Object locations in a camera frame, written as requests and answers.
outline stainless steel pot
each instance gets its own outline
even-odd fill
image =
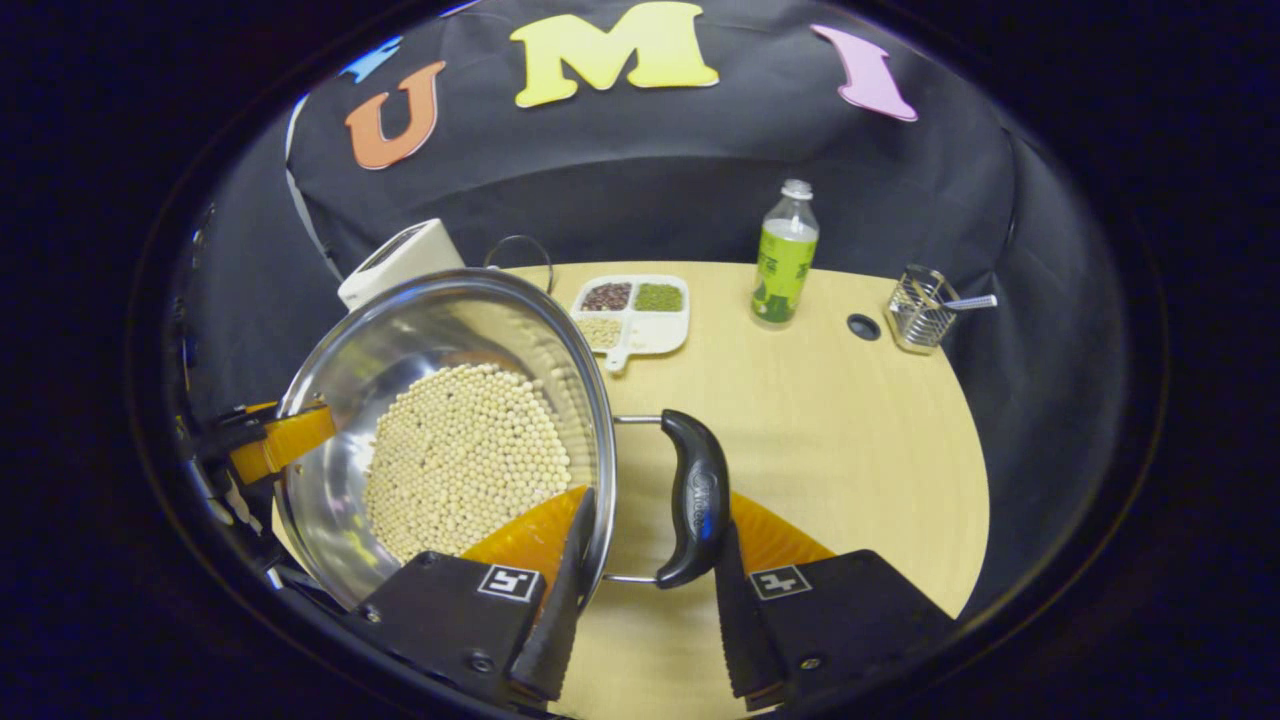
[[[316,398],[337,434],[285,470],[280,516],[307,571],[353,609],[401,568],[374,537],[365,512],[365,470],[374,429],[397,393],[440,368],[495,363],[543,379],[570,454],[571,486],[594,488],[595,514],[582,562],[579,606],[605,577],[617,498],[613,421],[659,423],[678,456],[672,492],[677,547],[653,578],[684,584],[714,564],[728,527],[728,470],[714,436],[687,415],[617,418],[586,340],[545,292],[511,274],[460,269],[383,292],[339,322],[302,364],[278,406],[285,418]]]

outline utensil holder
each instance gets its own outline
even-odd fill
[[[942,273],[908,265],[884,306],[893,342],[908,352],[932,355],[956,319],[942,304],[956,300],[960,296]]]

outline metal spoon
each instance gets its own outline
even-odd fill
[[[998,302],[995,295],[980,295],[978,297],[966,297],[964,300],[952,300],[951,302],[943,302],[942,306],[947,310],[982,310],[983,307],[995,307]]]

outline red bean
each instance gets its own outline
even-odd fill
[[[582,310],[622,310],[631,297],[631,283],[604,283],[582,299]]]

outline pot handle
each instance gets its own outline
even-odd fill
[[[728,464],[719,441],[707,425],[676,410],[663,410],[660,418],[620,415],[614,421],[659,423],[676,446],[676,480],[671,489],[676,550],[654,579],[605,578],[652,582],[663,589],[696,579],[716,565],[730,525]]]

